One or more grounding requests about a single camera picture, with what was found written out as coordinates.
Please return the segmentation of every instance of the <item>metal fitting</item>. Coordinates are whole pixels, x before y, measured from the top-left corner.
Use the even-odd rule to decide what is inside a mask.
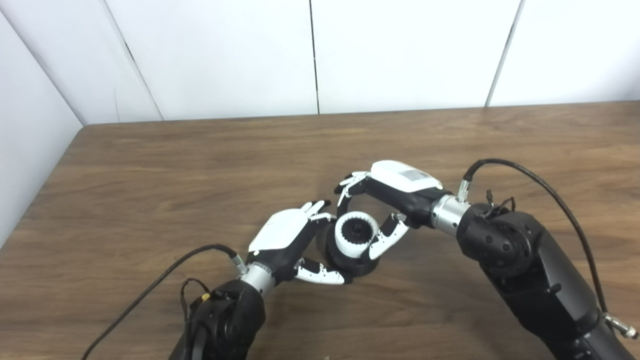
[[[231,259],[231,262],[233,262],[233,264],[236,266],[236,268],[240,272],[240,275],[244,275],[249,272],[249,269],[247,269],[240,255],[236,255],[233,259]]]
[[[462,180],[460,183],[460,189],[458,189],[458,202],[466,202],[469,195],[469,182]]]
[[[618,330],[624,338],[637,340],[638,337],[640,337],[640,334],[638,334],[638,331],[635,330],[633,326],[627,325],[607,313],[604,313],[602,315],[604,316],[605,322]]]

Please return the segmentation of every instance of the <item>wire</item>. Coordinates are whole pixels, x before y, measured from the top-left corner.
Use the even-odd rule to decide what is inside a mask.
[[[182,315],[184,316],[185,359],[191,359],[191,352],[193,351],[193,349],[191,348],[191,322],[193,321],[193,312],[191,312],[190,314],[188,313],[187,300],[184,298],[184,288],[186,288],[191,281],[197,282],[206,293],[210,293],[209,288],[204,284],[204,282],[194,277],[187,278],[182,283],[182,287],[180,288],[180,305],[182,306]]]
[[[102,340],[104,340],[104,338],[107,337],[107,335],[109,335],[109,333],[111,331],[113,331],[113,329],[115,329],[116,326],[118,326],[118,324],[120,322],[122,322],[122,320],[124,320],[125,317],[127,317],[127,315],[147,296],[149,295],[149,293],[156,288],[156,286],[158,286],[160,284],[160,282],[162,282],[167,276],[169,276],[169,274],[174,271],[178,266],[180,266],[180,264],[182,264],[183,262],[185,262],[187,259],[191,258],[192,256],[199,254],[203,251],[207,251],[207,250],[219,250],[222,251],[224,253],[226,253],[227,255],[229,255],[230,259],[233,259],[234,257],[237,256],[237,253],[235,251],[233,251],[231,248],[226,247],[224,245],[220,245],[220,244],[212,244],[212,245],[205,245],[203,247],[199,247],[195,250],[192,250],[191,252],[188,252],[187,254],[185,254],[184,256],[182,256],[180,259],[176,260],[176,262],[174,262],[171,266],[169,266],[163,273],[162,275],[160,275],[154,282],[151,283],[151,285],[149,285],[149,287],[143,291],[138,298],[136,298],[136,300],[133,300],[133,302],[131,303],[131,305],[127,306],[127,308],[122,312],[122,314],[120,314],[120,316],[118,316],[118,318],[111,323],[111,325],[109,325],[109,327],[107,327],[107,329],[100,334],[100,336],[98,336],[93,343],[91,343],[91,345],[89,345],[89,347],[86,349],[86,351],[84,351],[84,354],[82,355],[81,360],[86,360],[87,357],[89,357],[89,354],[91,354],[91,351],[93,350],[93,348],[95,348]]]
[[[540,176],[537,176],[536,174],[531,172],[529,169],[521,165],[518,165],[512,161],[503,160],[503,159],[478,160],[473,165],[471,165],[471,167],[467,170],[467,172],[465,172],[465,175],[462,177],[462,179],[471,183],[476,171],[485,164],[501,164],[501,165],[514,168],[519,172],[525,174],[529,178],[531,178],[538,185],[542,186],[549,193],[549,195],[551,195],[551,197],[554,198],[558,206],[560,206],[560,208],[562,209],[566,217],[571,222],[571,225],[573,225],[575,232],[578,234],[578,238],[580,239],[582,248],[584,249],[584,255],[586,256],[587,263],[589,264],[589,271],[591,272],[591,278],[593,279],[593,286],[595,288],[596,296],[598,297],[598,303],[600,303],[600,309],[602,310],[603,313],[608,312],[607,304],[604,299],[604,293],[602,291],[602,285],[600,284],[600,277],[598,276],[598,269],[596,268],[596,262],[593,259],[593,253],[591,252],[591,246],[589,245],[589,241],[587,240],[587,237],[584,234],[582,227],[578,223],[578,220],[575,218],[575,216],[573,215],[569,207],[564,203],[562,198],[560,198],[560,195],[558,195],[556,191],[549,184],[547,184],[544,180],[542,180]]]

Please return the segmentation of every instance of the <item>wood grain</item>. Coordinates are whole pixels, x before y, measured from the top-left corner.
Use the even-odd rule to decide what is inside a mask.
[[[484,157],[543,176],[585,228],[611,311],[640,325],[639,140],[640,102],[88,126],[0,251],[0,358],[79,358],[174,259],[215,242],[246,249],[272,213],[335,199],[337,181],[382,159],[450,189]],[[489,187],[515,196],[588,276],[543,190],[487,167],[471,200]],[[364,197],[353,209],[387,211]],[[217,253],[188,261],[91,358],[166,358],[187,276],[216,286],[234,271]],[[455,241],[429,229],[352,285],[286,283],[266,307],[250,359],[550,359]],[[625,344],[640,357],[639,342]]]

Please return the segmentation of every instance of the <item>panel seam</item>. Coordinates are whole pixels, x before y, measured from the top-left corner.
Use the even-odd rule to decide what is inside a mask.
[[[36,61],[36,63],[40,67],[40,69],[42,69],[42,72],[44,72],[45,76],[47,76],[47,79],[49,79],[49,82],[51,83],[51,85],[53,85],[54,89],[56,89],[56,91],[58,92],[58,94],[60,95],[62,100],[65,102],[65,104],[67,104],[67,106],[69,107],[71,112],[74,114],[74,116],[76,117],[78,122],[80,122],[80,125],[82,125],[83,127],[87,126],[87,121],[84,118],[84,116],[82,115],[82,113],[80,113],[80,111],[78,109],[76,109],[73,105],[71,105],[71,102],[65,96],[64,92],[60,89],[60,86],[57,84],[57,82],[55,82],[54,77],[51,74],[51,70],[47,66],[47,64],[44,61],[44,59],[33,49],[33,47],[24,38],[24,36],[22,36],[20,31],[18,31],[17,26],[13,23],[11,18],[9,18],[9,16],[7,16],[5,10],[3,9],[3,7],[1,5],[0,5],[0,14],[2,14],[2,16],[9,23],[9,26],[11,26],[11,28],[13,29],[13,32],[18,36],[20,41],[24,44],[24,47],[27,48],[27,51],[29,51],[29,54],[31,54],[31,57],[33,57],[33,59]]]
[[[493,75],[493,81],[491,83],[491,87],[489,88],[489,94],[487,95],[486,101],[484,102],[485,108],[488,108],[491,105],[491,100],[493,99],[493,92],[495,91],[495,87],[498,85],[498,80],[500,79],[500,74],[502,73],[502,67],[504,66],[504,61],[507,58],[507,54],[509,53],[509,48],[511,47],[511,41],[513,40],[513,35],[516,32],[518,21],[520,21],[520,14],[522,14],[522,9],[524,9],[525,1],[526,0],[520,0],[520,4],[518,5],[518,10],[516,10],[516,15],[513,17],[513,22],[511,23],[511,29],[509,30],[509,36],[507,37],[507,41],[504,43],[504,49],[502,50],[502,55],[500,56],[500,61],[498,62],[498,68],[495,70],[495,74]]]
[[[309,0],[309,19],[311,20],[311,46],[314,50],[314,75],[316,77],[316,106],[318,115],[320,115],[320,96],[318,94],[318,69],[316,65],[316,39],[314,35],[314,12],[311,5],[311,0]]]

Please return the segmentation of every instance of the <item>label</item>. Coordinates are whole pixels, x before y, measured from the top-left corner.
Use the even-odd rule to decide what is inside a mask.
[[[416,168],[413,169],[413,170],[402,171],[402,172],[399,172],[398,174],[404,176],[409,181],[418,181],[418,180],[423,180],[423,179],[433,179],[433,176],[427,174],[424,171],[418,170]]]

